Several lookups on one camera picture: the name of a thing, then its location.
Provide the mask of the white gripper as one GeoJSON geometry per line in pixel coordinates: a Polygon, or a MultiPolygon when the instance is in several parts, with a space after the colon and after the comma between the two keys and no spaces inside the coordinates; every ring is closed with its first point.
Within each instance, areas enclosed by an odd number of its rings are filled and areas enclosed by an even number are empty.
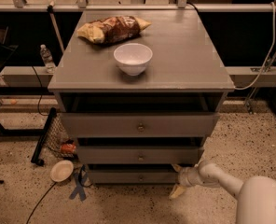
{"type": "Polygon", "coordinates": [[[172,188],[172,191],[169,195],[169,198],[176,199],[180,195],[182,195],[186,188],[193,187],[195,185],[195,182],[193,181],[193,178],[195,177],[196,169],[192,167],[182,167],[179,164],[173,164],[172,168],[175,172],[178,173],[178,183],[175,184],[172,188]]]}

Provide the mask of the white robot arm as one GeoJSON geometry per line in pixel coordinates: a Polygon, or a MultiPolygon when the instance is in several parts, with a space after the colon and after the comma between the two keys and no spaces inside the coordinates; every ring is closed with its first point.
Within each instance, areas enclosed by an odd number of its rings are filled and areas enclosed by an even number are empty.
{"type": "Polygon", "coordinates": [[[236,224],[276,224],[274,179],[253,176],[241,181],[209,161],[201,161],[194,167],[179,164],[173,164],[172,167],[177,173],[177,181],[170,193],[171,199],[194,186],[223,188],[237,201],[236,224]]]}

